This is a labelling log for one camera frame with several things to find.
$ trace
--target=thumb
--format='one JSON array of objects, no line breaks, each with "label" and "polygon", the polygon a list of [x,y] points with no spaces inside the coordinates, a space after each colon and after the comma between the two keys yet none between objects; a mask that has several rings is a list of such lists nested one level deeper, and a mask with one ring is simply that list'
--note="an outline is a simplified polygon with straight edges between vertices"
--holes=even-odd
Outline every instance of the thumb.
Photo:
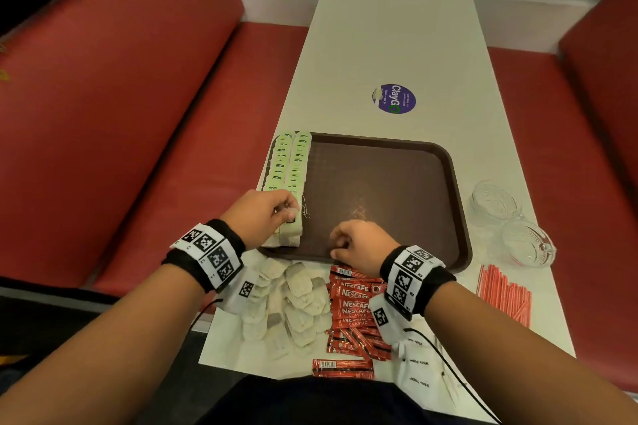
[{"label": "thumb", "polygon": [[330,257],[344,264],[350,264],[350,253],[351,251],[348,249],[332,249],[330,251]]},{"label": "thumb", "polygon": [[297,217],[297,209],[286,208],[276,212],[275,215],[270,218],[270,221],[272,222],[272,226],[277,229],[284,223],[292,222],[295,217]]}]

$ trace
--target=pile of red straws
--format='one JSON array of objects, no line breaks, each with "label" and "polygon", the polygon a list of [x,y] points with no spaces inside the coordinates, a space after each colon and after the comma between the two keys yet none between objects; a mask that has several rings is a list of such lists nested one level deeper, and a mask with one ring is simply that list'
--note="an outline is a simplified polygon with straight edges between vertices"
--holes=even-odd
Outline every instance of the pile of red straws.
[{"label": "pile of red straws", "polygon": [[531,292],[526,287],[508,282],[496,266],[481,266],[477,296],[523,326],[530,327]]}]

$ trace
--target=qr code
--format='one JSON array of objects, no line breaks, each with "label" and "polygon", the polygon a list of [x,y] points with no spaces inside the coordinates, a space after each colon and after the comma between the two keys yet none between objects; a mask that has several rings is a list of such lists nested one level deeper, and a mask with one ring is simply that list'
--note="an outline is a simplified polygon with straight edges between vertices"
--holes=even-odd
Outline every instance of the qr code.
[{"label": "qr code", "polygon": [[409,256],[403,261],[403,267],[414,273],[416,273],[422,265],[423,261],[414,255]]},{"label": "qr code", "polygon": [[228,260],[228,255],[221,245],[217,249],[213,249],[206,257],[211,261],[212,267],[215,269],[218,269],[219,266]]},{"label": "qr code", "polygon": [[412,254],[418,255],[419,257],[422,257],[425,260],[430,260],[432,259],[432,257],[434,257],[432,254],[430,254],[429,252],[424,251],[421,248],[415,249],[415,250],[411,250],[409,252],[412,252]]},{"label": "qr code", "polygon": [[405,306],[405,298],[408,297],[407,292],[395,285],[394,289],[392,290],[392,296],[394,297],[394,299],[399,301],[399,304],[401,304],[401,306]]},{"label": "qr code", "polygon": [[405,291],[408,291],[410,289],[410,284],[412,284],[412,279],[412,276],[400,269],[394,283]]},{"label": "qr code", "polygon": [[379,308],[374,312],[374,319],[376,320],[376,324],[378,326],[389,323],[388,317],[385,315],[385,311],[383,310],[383,308]]},{"label": "qr code", "polygon": [[193,241],[193,245],[197,247],[199,250],[201,250],[202,252],[206,252],[216,243],[217,241],[213,239],[211,236],[209,236],[208,234],[202,234],[201,236],[197,237],[196,240]]},{"label": "qr code", "polygon": [[253,290],[253,285],[254,284],[252,282],[244,281],[241,289],[239,290],[239,295],[247,298],[250,295],[250,292]]},{"label": "qr code", "polygon": [[228,261],[224,266],[221,266],[219,269],[217,269],[217,275],[222,281],[225,281],[227,277],[230,276],[232,273],[233,265],[230,263],[230,261]]},{"label": "qr code", "polygon": [[188,232],[184,237],[182,237],[183,241],[186,242],[192,242],[194,241],[197,237],[199,237],[202,234],[201,230],[197,230],[197,229],[193,229],[190,232]]}]

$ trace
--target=person's left hand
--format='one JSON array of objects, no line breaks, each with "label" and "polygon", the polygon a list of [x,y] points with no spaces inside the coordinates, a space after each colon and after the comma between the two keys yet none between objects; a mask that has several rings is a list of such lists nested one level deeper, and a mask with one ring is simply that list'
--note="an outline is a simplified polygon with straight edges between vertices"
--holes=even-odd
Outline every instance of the person's left hand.
[{"label": "person's left hand", "polygon": [[281,225],[292,222],[297,213],[299,203],[288,190],[248,190],[219,218],[250,250],[266,242]]}]

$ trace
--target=hand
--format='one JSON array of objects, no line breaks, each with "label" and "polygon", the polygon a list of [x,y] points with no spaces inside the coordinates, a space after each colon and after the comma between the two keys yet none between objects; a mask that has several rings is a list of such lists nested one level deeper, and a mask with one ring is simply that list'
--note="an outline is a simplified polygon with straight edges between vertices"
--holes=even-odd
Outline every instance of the hand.
[{"label": "hand", "polygon": [[248,190],[219,218],[250,250],[266,242],[284,223],[292,222],[297,213],[299,203],[288,190]]},{"label": "hand", "polygon": [[330,252],[331,258],[371,277],[379,277],[381,264],[399,246],[384,229],[363,220],[341,222],[330,233],[330,240],[337,247]]}]

